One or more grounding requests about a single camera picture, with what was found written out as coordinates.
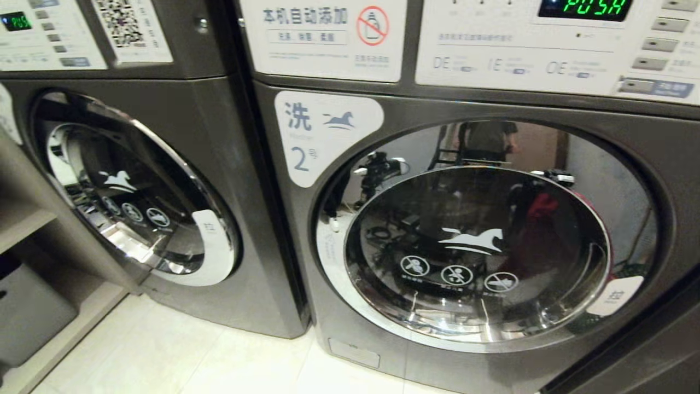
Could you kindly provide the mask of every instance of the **floor tile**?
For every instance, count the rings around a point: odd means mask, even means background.
[[[226,328],[182,394],[292,393],[313,332],[289,340]]]
[[[44,379],[65,393],[82,386],[154,307],[148,297],[124,298]]]
[[[401,394],[403,380],[328,355],[313,342],[297,381],[298,394]]]
[[[61,394],[58,390],[53,388],[48,383],[42,383],[35,387],[35,389],[31,392],[31,394]]]
[[[454,391],[442,390],[432,386],[416,383],[414,381],[405,381],[403,386],[403,394],[457,394]]]
[[[117,346],[86,379],[58,388],[70,394],[178,393],[222,331],[223,326],[153,304],[114,340]]]

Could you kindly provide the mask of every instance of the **white sign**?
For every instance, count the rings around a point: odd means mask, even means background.
[[[22,144],[20,131],[17,129],[17,123],[15,122],[12,96],[10,96],[10,92],[2,83],[0,83],[0,130],[4,130],[16,144]]]
[[[274,99],[289,177],[310,187],[357,141],[384,122],[378,102],[366,98],[285,90]]]
[[[151,0],[92,0],[117,63],[172,63]]]
[[[609,316],[625,305],[644,282],[643,276],[611,280],[601,296],[586,309],[593,315]]]
[[[396,82],[407,0],[241,0],[255,70]]]

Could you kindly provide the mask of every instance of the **metal screw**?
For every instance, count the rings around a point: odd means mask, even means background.
[[[197,19],[197,31],[202,34],[209,32],[209,21],[206,18]]]

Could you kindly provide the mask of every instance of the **washing machine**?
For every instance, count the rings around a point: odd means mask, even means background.
[[[218,1],[0,5],[0,124],[148,295],[293,338],[309,321]]]
[[[241,0],[318,342],[532,394],[697,266],[696,1]]]

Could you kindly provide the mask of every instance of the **horse logo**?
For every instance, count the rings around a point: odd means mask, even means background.
[[[494,238],[503,239],[503,230],[501,229],[486,230],[478,236],[462,234],[462,232],[457,229],[447,229],[443,227],[442,230],[448,233],[458,234],[454,238],[439,241],[440,243],[449,244],[449,246],[445,246],[447,249],[468,250],[469,252],[487,254],[489,256],[491,256],[491,253],[473,247],[482,247],[484,249],[493,250],[494,252],[501,252],[500,249],[494,246]]]
[[[126,191],[127,193],[134,193],[136,191],[136,188],[129,183],[129,179],[131,179],[131,177],[124,170],[117,172],[116,176],[110,175],[104,171],[100,171],[99,174],[107,177],[107,180],[104,181],[104,184],[111,185],[109,187],[110,189]]]
[[[329,125],[328,128],[340,128],[343,130],[350,130],[350,128],[355,128],[355,126],[350,123],[350,118],[352,118],[352,112],[348,111],[343,116],[337,117],[333,116],[331,114],[323,114],[324,116],[329,116],[330,119],[328,122],[325,122],[324,125]]]

